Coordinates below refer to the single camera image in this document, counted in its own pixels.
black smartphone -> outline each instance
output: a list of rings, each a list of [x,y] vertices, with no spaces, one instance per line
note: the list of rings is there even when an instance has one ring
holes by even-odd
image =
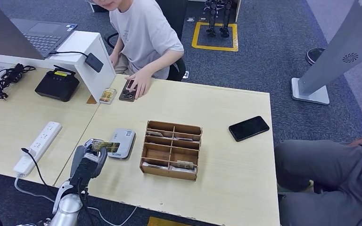
[[[228,130],[236,141],[241,141],[254,135],[266,132],[270,129],[261,116],[239,122],[228,127]]]
[[[133,83],[134,83],[134,80],[128,80],[125,83],[123,90],[120,93],[119,100],[129,101],[129,102],[133,102],[135,100],[137,86],[135,86],[135,88],[133,90],[131,90],[131,85]]]

person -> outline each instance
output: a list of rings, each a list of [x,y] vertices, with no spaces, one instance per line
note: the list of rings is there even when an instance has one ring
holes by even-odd
[[[275,147],[282,226],[362,226],[362,139],[349,145],[328,140],[289,140]],[[297,193],[310,181],[335,190]]]
[[[148,92],[152,77],[167,79],[169,66],[184,55],[184,48],[155,0],[87,1],[109,10],[119,33],[110,60],[116,73],[134,80],[136,99]]]

white power strip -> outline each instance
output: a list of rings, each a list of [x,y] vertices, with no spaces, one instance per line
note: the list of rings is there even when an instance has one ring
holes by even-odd
[[[50,121],[35,139],[33,144],[31,144],[28,150],[36,162],[38,162],[38,160],[42,157],[61,129],[62,125],[60,125],[60,123]],[[27,176],[34,168],[35,163],[27,153],[22,153],[23,155],[20,161],[16,164],[13,170],[19,174]]]

gray card reader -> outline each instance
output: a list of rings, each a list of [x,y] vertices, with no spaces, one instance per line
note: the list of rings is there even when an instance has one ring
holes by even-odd
[[[134,146],[135,138],[135,132],[132,129],[116,129],[110,142],[120,143],[120,146],[116,153],[107,153],[107,155],[111,158],[128,158]]]

wooden compartment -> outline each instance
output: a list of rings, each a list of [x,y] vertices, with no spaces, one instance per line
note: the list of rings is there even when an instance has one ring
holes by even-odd
[[[163,135],[163,137],[168,137],[168,138],[172,138],[173,137],[173,132],[170,131],[165,131],[165,130],[159,130],[159,129],[146,129],[146,135],[150,136],[148,134],[148,132],[156,132],[156,133],[161,133]]]
[[[174,132],[174,125],[171,123],[165,123],[161,121],[148,121],[147,129],[157,129]]]
[[[192,162],[194,165],[197,165],[197,157],[198,157],[198,151],[177,148],[177,147],[171,148],[170,161],[173,162],[188,161]]]
[[[187,126],[187,125],[180,125],[180,124],[176,124],[174,126],[175,126],[174,132],[195,134],[195,135],[202,134],[202,129],[197,126]]]
[[[145,143],[171,146],[173,140],[169,138],[145,136]]]
[[[171,147],[164,145],[144,144],[142,158],[170,160]]]
[[[191,139],[193,141],[200,141],[200,135],[193,135],[193,134],[187,134],[187,133],[177,133],[174,132],[174,139]]]
[[[200,143],[194,141],[184,141],[184,140],[173,140],[173,147],[183,147],[188,149],[199,150]]]
[[[196,180],[202,128],[160,121],[148,121],[140,169],[159,176]]]

